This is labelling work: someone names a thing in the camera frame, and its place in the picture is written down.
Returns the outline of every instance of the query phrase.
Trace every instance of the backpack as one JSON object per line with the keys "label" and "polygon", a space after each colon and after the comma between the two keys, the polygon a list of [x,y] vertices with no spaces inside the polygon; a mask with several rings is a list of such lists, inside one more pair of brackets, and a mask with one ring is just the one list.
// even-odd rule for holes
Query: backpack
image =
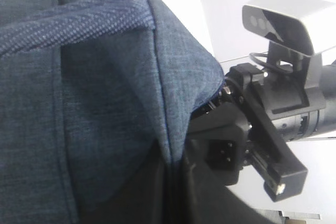
{"label": "backpack", "polygon": [[270,223],[183,179],[224,74],[161,0],[0,4],[0,223]]}

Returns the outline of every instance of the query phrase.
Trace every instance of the black bracket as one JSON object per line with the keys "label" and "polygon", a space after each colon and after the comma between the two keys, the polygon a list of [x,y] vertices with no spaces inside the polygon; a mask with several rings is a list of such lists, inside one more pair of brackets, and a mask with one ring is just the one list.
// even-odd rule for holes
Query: black bracket
{"label": "black bracket", "polygon": [[232,67],[227,74],[233,99],[252,124],[250,162],[263,177],[270,198],[279,201],[302,192],[308,170],[289,149],[257,100],[257,90],[263,81],[264,73],[249,63]]}

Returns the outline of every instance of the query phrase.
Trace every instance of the fabric seam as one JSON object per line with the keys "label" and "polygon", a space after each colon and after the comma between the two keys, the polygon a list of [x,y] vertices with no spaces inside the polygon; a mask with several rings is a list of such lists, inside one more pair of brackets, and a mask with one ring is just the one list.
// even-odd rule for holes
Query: fabric seam
{"label": "fabric seam", "polygon": [[[148,6],[150,8],[150,11],[151,11],[151,14],[152,14],[152,17],[153,17],[153,20],[154,20],[155,29],[157,29],[156,18],[153,15],[152,5],[150,4],[150,2],[148,0],[146,0],[146,2],[148,3]],[[157,50],[157,44],[156,44],[155,30],[153,30],[152,33],[153,33],[153,42],[154,42],[155,62],[156,62],[156,67],[157,67],[157,70],[158,70],[158,73],[159,73],[161,98],[162,98],[163,111],[164,111],[164,123],[165,123],[165,128],[166,128],[167,141],[168,141],[168,145],[169,145],[169,156],[170,156],[170,161],[171,161],[171,163],[169,165],[171,167],[171,165],[174,164],[174,161],[173,161],[172,146],[171,146],[171,142],[170,142],[170,135],[169,135],[168,123],[167,123],[167,105],[166,105],[166,100],[165,100],[164,90],[163,90],[163,85],[162,85],[162,75],[161,75],[160,63],[159,63],[159,59],[157,57],[158,56],[158,50]]]}

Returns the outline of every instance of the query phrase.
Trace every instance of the blue denim fabric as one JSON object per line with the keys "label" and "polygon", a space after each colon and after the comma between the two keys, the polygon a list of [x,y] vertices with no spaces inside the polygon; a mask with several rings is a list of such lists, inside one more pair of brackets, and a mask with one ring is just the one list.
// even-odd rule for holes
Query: blue denim fabric
{"label": "blue denim fabric", "polygon": [[153,141],[173,170],[223,83],[161,0],[0,0],[0,16],[0,223],[76,223]]}

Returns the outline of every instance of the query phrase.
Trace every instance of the camera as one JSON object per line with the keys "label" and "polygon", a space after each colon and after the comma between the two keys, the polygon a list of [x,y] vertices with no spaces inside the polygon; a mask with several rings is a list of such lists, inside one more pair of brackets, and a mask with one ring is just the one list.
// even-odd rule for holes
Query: camera
{"label": "camera", "polygon": [[251,0],[243,25],[252,33],[307,56],[336,46],[336,4],[322,0]]}

